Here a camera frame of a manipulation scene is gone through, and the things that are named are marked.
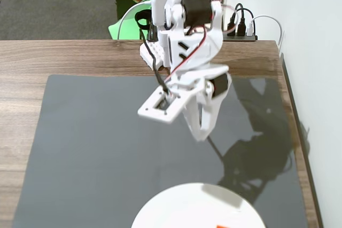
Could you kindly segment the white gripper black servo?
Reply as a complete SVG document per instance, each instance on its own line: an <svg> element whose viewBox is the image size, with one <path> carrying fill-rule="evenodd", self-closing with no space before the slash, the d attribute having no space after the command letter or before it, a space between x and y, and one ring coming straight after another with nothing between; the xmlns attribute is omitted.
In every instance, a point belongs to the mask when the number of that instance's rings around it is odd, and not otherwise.
<svg viewBox="0 0 342 228"><path fill-rule="evenodd" d="M175 75L172 86L188 91L204 85L210 89L212 99L204 104L201 112L201 126L196 97L192 97L183 110L184 118L195 140L204 141L215 128L221 104L229 87L229 67L220 64L205 64L198 68Z"/></svg>

